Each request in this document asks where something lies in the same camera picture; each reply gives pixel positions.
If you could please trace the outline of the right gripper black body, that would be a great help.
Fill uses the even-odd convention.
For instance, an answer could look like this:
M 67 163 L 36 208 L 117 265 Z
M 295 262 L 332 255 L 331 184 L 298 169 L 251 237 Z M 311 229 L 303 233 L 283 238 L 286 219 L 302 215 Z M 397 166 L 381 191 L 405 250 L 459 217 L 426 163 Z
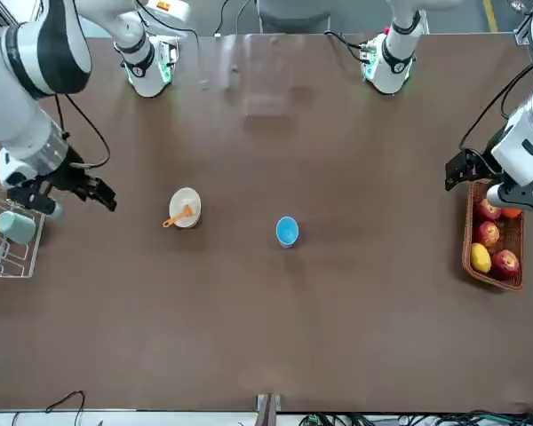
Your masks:
M 73 162 L 81 164 L 83 158 L 72 146 L 69 146 L 61 165 L 48 175 L 48 182 L 60 191 L 72 193 L 80 200 L 87 200 L 90 177 L 84 170 L 72 166 Z

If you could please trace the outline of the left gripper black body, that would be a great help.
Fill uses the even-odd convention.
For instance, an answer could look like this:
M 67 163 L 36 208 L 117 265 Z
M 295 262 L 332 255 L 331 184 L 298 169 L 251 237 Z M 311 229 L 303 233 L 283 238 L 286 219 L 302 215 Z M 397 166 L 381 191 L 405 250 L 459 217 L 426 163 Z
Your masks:
M 506 129 L 501 128 L 495 135 L 491 137 L 488 144 L 485 147 L 485 150 L 483 151 L 483 156 L 487 160 L 488 164 L 493 169 L 493 175 L 491 177 L 487 178 L 502 178 L 504 173 L 504 170 L 502 166 L 499 164 L 499 162 L 495 159 L 494 155 L 492 154 L 493 148 L 498 145 L 501 141 L 501 139 L 505 136 Z

